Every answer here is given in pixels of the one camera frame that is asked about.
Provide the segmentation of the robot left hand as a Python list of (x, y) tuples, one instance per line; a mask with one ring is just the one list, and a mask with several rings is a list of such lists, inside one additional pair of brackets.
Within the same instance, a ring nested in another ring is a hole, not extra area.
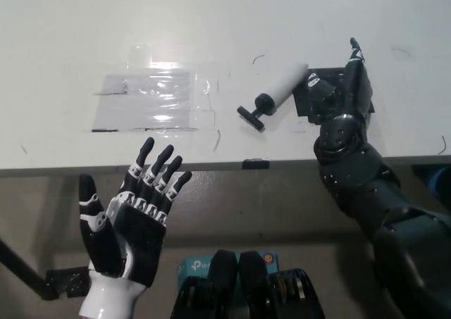
[(154, 139), (147, 138), (107, 207), (94, 178), (79, 176), (80, 231), (90, 278), (80, 318), (132, 318), (138, 298), (154, 282), (168, 214), (192, 173), (170, 182), (183, 161), (172, 156), (171, 144), (146, 167), (153, 147)]

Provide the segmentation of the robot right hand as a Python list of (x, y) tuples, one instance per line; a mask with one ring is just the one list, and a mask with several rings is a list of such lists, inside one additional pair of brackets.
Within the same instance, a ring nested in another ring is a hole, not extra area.
[(354, 37), (350, 45), (351, 54), (343, 68), (318, 68), (308, 72), (308, 119), (315, 125), (343, 114), (365, 122), (371, 110), (372, 89), (362, 49)]

